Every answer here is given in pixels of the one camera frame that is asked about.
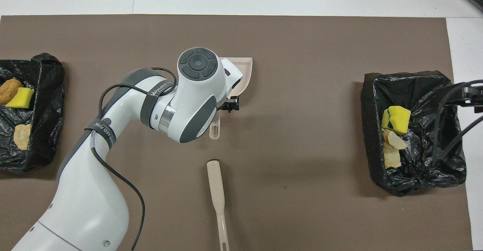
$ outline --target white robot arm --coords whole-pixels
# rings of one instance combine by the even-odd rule
[[[114,251],[128,228],[128,207],[98,158],[105,159],[131,120],[186,143],[200,137],[243,78],[229,60],[206,48],[178,59],[179,84],[152,68],[130,72],[64,159],[55,197],[14,251]]]

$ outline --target brown table mat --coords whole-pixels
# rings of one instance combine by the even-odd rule
[[[184,50],[253,57],[240,111],[221,138],[177,144],[140,122],[108,162],[140,189],[139,250],[217,250],[206,162],[220,160],[232,251],[471,249],[464,186],[393,197],[369,178],[359,93],[364,73],[439,70],[452,78],[445,19],[205,15],[3,16],[0,58],[48,52],[66,69],[55,162],[0,173],[0,249],[11,249],[54,197],[55,173],[97,113],[100,94],[131,70],[176,70]],[[119,250],[140,220],[136,195]]]

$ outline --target green and yellow sponge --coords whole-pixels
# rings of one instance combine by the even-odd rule
[[[411,110],[398,105],[390,106],[384,110],[381,127],[392,130],[398,135],[406,134],[408,132],[409,117],[411,117]]]
[[[18,88],[17,94],[5,106],[9,108],[29,108],[32,95],[32,89]]]

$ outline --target gray button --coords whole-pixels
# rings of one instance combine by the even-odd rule
[[[216,69],[216,65],[217,63],[216,62],[213,62],[211,61],[209,64],[208,64],[208,67],[206,69],[203,70],[203,76],[204,77],[209,77],[210,74],[213,73],[214,69]]]
[[[184,52],[180,57],[180,64],[185,64],[188,61],[190,55],[193,55],[193,50],[188,50]]]
[[[203,70],[206,68],[208,62],[203,55],[196,54],[189,59],[189,67],[193,70]]]
[[[214,53],[206,48],[196,48],[196,51],[200,54],[205,55],[209,59],[214,58]]]
[[[198,72],[195,72],[191,69],[189,69],[188,67],[183,67],[183,69],[181,69],[181,71],[184,72],[184,74],[186,74],[188,77],[191,77],[192,79],[198,79],[200,77],[200,74]]]

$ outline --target white floor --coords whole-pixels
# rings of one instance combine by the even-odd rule
[[[0,0],[0,15],[226,14],[446,17],[455,82],[483,78],[483,12],[466,0]],[[459,109],[462,126],[476,115]],[[464,137],[473,248],[483,249],[483,124]]]

